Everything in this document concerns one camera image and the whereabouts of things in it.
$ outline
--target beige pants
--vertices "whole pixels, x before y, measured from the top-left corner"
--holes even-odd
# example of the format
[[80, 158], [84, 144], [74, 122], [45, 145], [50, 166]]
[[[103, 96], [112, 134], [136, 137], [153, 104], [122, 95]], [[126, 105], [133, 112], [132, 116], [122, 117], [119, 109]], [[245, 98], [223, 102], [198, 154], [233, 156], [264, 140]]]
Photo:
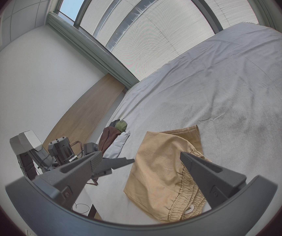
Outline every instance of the beige pants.
[[196, 216], [206, 202], [180, 160], [181, 151], [204, 158], [197, 126], [148, 131], [124, 188], [135, 205], [161, 222]]

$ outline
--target folded clothing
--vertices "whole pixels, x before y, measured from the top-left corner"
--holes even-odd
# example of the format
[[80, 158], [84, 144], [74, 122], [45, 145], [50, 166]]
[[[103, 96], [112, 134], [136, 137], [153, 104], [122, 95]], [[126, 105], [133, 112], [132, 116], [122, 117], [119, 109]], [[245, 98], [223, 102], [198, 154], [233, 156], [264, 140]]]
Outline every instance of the folded clothing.
[[206, 202], [180, 160], [180, 152], [205, 158], [197, 126], [147, 132], [136, 154], [124, 192], [136, 206], [161, 222], [201, 213]]
[[112, 122], [109, 124], [109, 126], [110, 126], [110, 127], [115, 127], [116, 123], [119, 122], [119, 121], [120, 121], [120, 119], [114, 120], [114, 121], [112, 121]]
[[103, 154], [121, 132], [114, 127], [106, 127], [99, 141], [99, 151]]
[[122, 132], [114, 142], [108, 147], [104, 153], [104, 157], [107, 158], [117, 158], [122, 150], [123, 145], [125, 145], [128, 137], [130, 136], [128, 132]]
[[124, 120], [120, 120], [116, 122], [115, 128], [118, 129], [120, 132], [124, 132], [127, 128], [127, 123]]

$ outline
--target green cloth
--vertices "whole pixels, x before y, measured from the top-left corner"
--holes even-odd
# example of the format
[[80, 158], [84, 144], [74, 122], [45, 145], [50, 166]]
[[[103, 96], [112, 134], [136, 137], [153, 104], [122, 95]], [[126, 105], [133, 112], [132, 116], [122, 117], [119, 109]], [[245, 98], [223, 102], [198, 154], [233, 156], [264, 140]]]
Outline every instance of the green cloth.
[[116, 122], [115, 128], [118, 129], [120, 132], [124, 132], [127, 128], [127, 123], [124, 120], [120, 120]]

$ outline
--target wooden headboard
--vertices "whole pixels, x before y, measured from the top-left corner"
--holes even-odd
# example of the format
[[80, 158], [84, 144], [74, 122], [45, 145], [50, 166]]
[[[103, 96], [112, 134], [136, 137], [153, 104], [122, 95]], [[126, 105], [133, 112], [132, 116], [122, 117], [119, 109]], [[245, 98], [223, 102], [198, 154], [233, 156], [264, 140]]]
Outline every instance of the wooden headboard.
[[[125, 86], [110, 74], [105, 75], [84, 93], [61, 117], [47, 136], [43, 147], [48, 151], [48, 144], [60, 137], [68, 137], [70, 143], [87, 142], [97, 124], [110, 106], [123, 91]], [[80, 146], [72, 147], [75, 154]]]

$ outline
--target wrinkled sheet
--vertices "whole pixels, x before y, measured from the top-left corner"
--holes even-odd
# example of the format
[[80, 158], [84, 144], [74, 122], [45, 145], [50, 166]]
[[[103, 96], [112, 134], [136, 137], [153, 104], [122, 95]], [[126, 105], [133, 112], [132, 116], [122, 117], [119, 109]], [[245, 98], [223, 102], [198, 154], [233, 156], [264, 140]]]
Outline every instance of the wrinkled sheet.
[[[276, 30], [239, 23], [201, 42], [133, 86], [109, 123], [119, 118], [130, 131], [120, 157], [135, 158], [147, 131], [197, 124], [206, 158], [245, 174], [247, 183], [259, 174], [277, 183], [248, 235], [282, 205], [282, 34]], [[130, 169], [86, 185], [88, 195], [105, 221], [158, 223], [123, 192]]]

